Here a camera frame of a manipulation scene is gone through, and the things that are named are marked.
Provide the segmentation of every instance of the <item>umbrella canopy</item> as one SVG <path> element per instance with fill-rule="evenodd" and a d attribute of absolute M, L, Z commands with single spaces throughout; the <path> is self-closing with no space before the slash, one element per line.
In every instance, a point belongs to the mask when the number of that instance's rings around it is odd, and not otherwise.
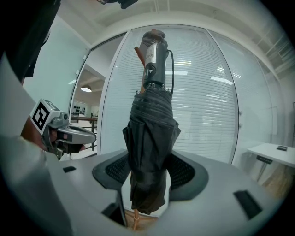
<path fill-rule="evenodd" d="M 130 121 L 123 129 L 131 167 L 132 209 L 145 214 L 165 204 L 165 160 L 181 132 L 173 119 L 171 99 L 164 89 L 136 94 Z"/>

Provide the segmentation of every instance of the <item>black slot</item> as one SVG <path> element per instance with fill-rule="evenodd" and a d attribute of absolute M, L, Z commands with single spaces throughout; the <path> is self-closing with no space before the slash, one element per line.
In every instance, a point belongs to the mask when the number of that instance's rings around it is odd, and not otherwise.
<path fill-rule="evenodd" d="M 68 167 L 63 168 L 63 170 L 65 173 L 67 173 L 67 172 L 76 170 L 76 168 L 73 166 L 68 166 Z"/>
<path fill-rule="evenodd" d="M 272 163 L 272 160 L 270 160 L 270 159 L 268 159 L 266 157 L 257 156 L 256 159 L 259 160 L 259 161 L 262 161 L 264 163 L 267 163 L 267 164 L 271 164 Z"/>
<path fill-rule="evenodd" d="M 262 211 L 262 208 L 258 205 L 258 203 L 248 191 L 245 190 L 234 192 L 234 196 L 238 200 L 248 219 L 252 219 Z"/>
<path fill-rule="evenodd" d="M 277 147 L 277 150 L 281 150 L 281 151 L 287 151 L 288 147 L 285 147 L 285 146 L 278 146 Z"/>

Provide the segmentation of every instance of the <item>desk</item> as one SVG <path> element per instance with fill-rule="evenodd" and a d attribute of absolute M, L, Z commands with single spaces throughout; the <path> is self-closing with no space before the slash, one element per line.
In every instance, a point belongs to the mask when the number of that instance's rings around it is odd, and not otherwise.
<path fill-rule="evenodd" d="M 278 146 L 279 145 L 277 144 L 263 143 L 255 147 L 248 148 L 248 151 L 250 153 L 256 154 L 257 156 L 264 157 L 269 160 L 276 161 L 278 163 L 288 165 L 294 168 L 295 167 L 295 148 L 288 147 L 287 151 L 281 151 L 281 150 L 277 150 Z M 264 162 L 261 167 L 257 181 L 259 181 L 262 175 L 262 172 L 266 168 L 266 165 L 267 163 Z"/>

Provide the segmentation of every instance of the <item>ceiling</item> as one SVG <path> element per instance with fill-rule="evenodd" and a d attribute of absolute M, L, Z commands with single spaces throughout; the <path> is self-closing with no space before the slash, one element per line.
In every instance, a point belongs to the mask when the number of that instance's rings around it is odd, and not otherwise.
<path fill-rule="evenodd" d="M 87 69 L 81 72 L 80 79 L 78 81 L 77 88 L 81 88 L 85 85 L 89 85 L 92 89 L 92 93 L 101 92 L 104 84 L 104 78 L 99 78 Z"/>
<path fill-rule="evenodd" d="M 122 19 L 148 12 L 174 11 L 201 14 L 239 30 L 261 48 L 277 73 L 295 65 L 294 49 L 285 32 L 255 0 L 138 0 L 125 10 L 118 3 L 63 0 L 58 15 L 92 44 L 108 26 Z"/>
<path fill-rule="evenodd" d="M 96 77 L 90 71 L 84 69 L 81 72 L 74 99 L 76 101 L 84 102 L 93 106 L 99 106 L 103 84 L 103 79 Z M 91 93 L 87 93 L 81 90 L 81 87 L 85 85 L 89 85 L 91 87 Z"/>

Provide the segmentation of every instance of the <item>umbrella strap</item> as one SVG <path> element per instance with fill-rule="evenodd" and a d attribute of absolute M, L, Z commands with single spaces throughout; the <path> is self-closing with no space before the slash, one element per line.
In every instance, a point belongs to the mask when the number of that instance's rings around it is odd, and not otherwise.
<path fill-rule="evenodd" d="M 135 180 L 139 183 L 152 185 L 161 181 L 164 177 L 166 169 L 156 172 L 142 172 L 136 169 L 132 169 Z"/>

